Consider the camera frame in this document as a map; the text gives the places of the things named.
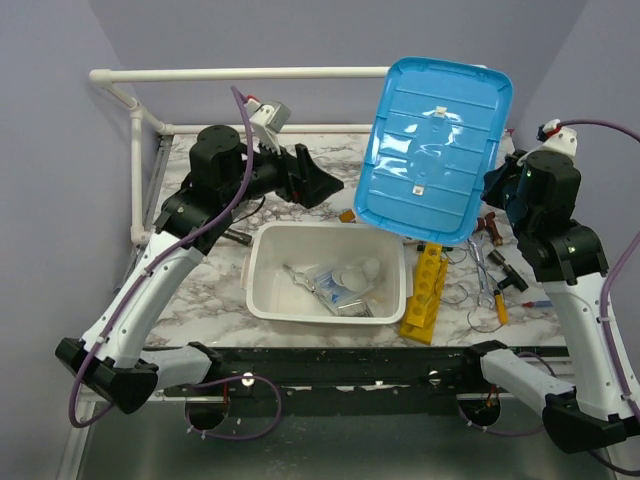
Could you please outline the blue plastic bin lid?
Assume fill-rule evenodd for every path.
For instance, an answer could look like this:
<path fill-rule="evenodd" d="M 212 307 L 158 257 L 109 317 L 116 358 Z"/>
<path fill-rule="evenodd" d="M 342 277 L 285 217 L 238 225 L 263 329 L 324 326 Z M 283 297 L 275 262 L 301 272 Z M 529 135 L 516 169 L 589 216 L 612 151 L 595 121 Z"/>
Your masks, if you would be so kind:
<path fill-rule="evenodd" d="M 514 87 L 498 70 L 405 57 L 388 70 L 354 197 L 365 223 L 451 246 L 471 236 Z"/>

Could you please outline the metal crucible tongs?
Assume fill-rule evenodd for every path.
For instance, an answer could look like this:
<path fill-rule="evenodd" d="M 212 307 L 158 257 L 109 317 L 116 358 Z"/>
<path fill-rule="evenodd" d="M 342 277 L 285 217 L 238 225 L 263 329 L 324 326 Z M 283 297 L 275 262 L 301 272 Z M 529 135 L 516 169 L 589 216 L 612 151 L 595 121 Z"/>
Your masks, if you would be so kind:
<path fill-rule="evenodd" d="M 329 312 L 331 316 L 336 316 L 336 312 L 332 309 L 332 307 L 327 303 L 324 297 L 316 290 L 313 284 L 307 279 L 306 275 L 293 267 L 283 264 L 282 265 L 284 271 L 289 275 L 292 282 L 307 290 L 314 298 L 324 307 L 325 310 Z"/>

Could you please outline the frosted watch glass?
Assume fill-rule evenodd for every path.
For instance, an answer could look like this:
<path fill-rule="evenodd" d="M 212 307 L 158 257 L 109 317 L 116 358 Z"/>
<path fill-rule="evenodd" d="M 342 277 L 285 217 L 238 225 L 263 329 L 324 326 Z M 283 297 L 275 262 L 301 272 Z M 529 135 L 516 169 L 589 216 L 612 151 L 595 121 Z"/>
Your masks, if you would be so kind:
<path fill-rule="evenodd" d="M 332 280 L 339 286 L 351 289 L 354 280 L 353 274 L 352 268 L 335 268 L 332 271 Z"/>
<path fill-rule="evenodd" d="M 365 280 L 361 269 L 353 268 L 353 270 L 354 270 L 353 285 L 352 285 L 352 288 L 348 290 L 353 292 L 365 290 L 368 287 L 369 283 Z"/>

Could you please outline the clear bag of syringes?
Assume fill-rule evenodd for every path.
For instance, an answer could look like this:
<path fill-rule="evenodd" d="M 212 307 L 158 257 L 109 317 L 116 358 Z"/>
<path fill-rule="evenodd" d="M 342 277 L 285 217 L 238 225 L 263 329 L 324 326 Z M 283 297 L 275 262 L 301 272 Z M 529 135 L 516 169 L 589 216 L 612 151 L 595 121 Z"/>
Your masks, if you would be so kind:
<path fill-rule="evenodd" d="M 373 288 L 369 283 L 365 290 L 353 292 L 332 280 L 332 271 L 340 267 L 317 267 L 305 273 L 307 279 L 336 312 L 337 317 L 366 317 L 370 315 L 364 296 Z"/>

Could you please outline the white plastic bin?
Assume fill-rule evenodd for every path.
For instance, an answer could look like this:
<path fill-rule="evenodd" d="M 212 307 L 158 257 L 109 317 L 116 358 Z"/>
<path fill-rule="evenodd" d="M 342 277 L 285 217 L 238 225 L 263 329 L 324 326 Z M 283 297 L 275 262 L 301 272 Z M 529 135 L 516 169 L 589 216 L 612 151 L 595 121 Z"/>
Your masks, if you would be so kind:
<path fill-rule="evenodd" d="M 407 303 L 401 238 L 362 224 L 266 224 L 241 279 L 249 311 L 266 320 L 389 325 Z"/>

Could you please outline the yellow test tube rack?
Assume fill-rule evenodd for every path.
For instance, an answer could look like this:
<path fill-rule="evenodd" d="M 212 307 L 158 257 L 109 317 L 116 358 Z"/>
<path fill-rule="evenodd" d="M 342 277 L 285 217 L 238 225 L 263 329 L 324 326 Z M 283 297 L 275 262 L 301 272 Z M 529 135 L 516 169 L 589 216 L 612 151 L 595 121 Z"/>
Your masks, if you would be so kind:
<path fill-rule="evenodd" d="M 416 264 L 413 295 L 407 300 L 399 335 L 430 345 L 444 290 L 449 261 L 443 257 L 443 247 L 427 243 Z"/>

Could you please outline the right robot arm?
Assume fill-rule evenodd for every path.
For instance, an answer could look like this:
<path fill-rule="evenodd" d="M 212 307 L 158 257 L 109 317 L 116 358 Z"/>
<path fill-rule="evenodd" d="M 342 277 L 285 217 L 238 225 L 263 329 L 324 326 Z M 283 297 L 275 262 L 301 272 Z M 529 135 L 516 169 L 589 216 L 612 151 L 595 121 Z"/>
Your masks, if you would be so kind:
<path fill-rule="evenodd" d="M 471 347 L 460 379 L 480 392 L 494 384 L 540 415 L 568 454 L 639 433 L 639 377 L 616 324 L 600 238 L 573 220 L 581 174 L 561 153 L 518 150 L 484 177 L 486 204 L 503 210 L 517 248 L 542 284 L 561 325 L 574 380 L 529 365 L 498 341 Z"/>

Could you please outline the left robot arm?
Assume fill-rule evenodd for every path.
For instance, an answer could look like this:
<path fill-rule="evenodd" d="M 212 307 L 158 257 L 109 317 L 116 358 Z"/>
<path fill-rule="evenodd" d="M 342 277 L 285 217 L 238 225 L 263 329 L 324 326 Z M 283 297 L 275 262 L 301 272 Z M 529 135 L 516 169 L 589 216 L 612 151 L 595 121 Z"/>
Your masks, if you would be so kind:
<path fill-rule="evenodd" d="M 190 171 L 162 205 L 139 263 L 106 312 L 81 338 L 64 338 L 55 355 L 74 373 L 72 389 L 85 385 L 125 414 L 157 390 L 190 385 L 214 393 L 222 380 L 217 354 L 191 342 L 147 351 L 145 341 L 188 274 L 233 222 L 235 208 L 275 193 L 314 208 L 343 189 L 319 168 L 307 147 L 292 153 L 255 147 L 230 126 L 203 129 L 189 151 Z"/>

